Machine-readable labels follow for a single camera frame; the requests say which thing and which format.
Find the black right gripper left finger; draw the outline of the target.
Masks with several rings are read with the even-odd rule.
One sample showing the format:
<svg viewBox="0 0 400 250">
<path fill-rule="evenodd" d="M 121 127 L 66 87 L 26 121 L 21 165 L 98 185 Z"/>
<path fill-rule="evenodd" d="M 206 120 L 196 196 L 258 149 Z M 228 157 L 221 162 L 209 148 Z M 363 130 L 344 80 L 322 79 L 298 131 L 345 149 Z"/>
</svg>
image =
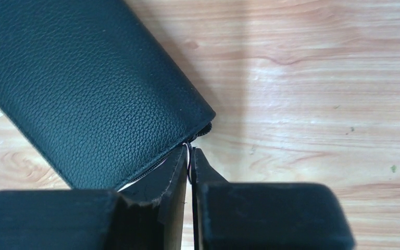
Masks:
<svg viewBox="0 0 400 250">
<path fill-rule="evenodd" d="M 187 156 L 120 192 L 0 191 L 0 249 L 180 249 Z"/>
</svg>

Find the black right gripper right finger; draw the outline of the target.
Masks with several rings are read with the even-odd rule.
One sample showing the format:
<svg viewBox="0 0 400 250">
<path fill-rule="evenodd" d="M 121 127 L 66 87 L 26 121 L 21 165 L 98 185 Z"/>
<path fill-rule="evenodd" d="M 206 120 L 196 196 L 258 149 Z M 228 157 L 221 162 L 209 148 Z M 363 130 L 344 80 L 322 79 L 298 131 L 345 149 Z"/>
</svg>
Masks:
<svg viewBox="0 0 400 250">
<path fill-rule="evenodd" d="M 195 249 L 354 249 L 339 200 L 320 183 L 229 182 L 190 155 Z"/>
</svg>

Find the black zip tool case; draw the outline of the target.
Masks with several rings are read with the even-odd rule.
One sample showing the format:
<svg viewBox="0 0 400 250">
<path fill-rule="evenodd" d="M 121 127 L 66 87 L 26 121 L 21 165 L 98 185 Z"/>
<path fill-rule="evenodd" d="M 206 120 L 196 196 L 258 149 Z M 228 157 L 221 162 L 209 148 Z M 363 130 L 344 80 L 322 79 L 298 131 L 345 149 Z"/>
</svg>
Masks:
<svg viewBox="0 0 400 250">
<path fill-rule="evenodd" d="M 215 117 L 124 1 L 0 1 L 0 109 L 77 189 L 121 189 Z"/>
</svg>

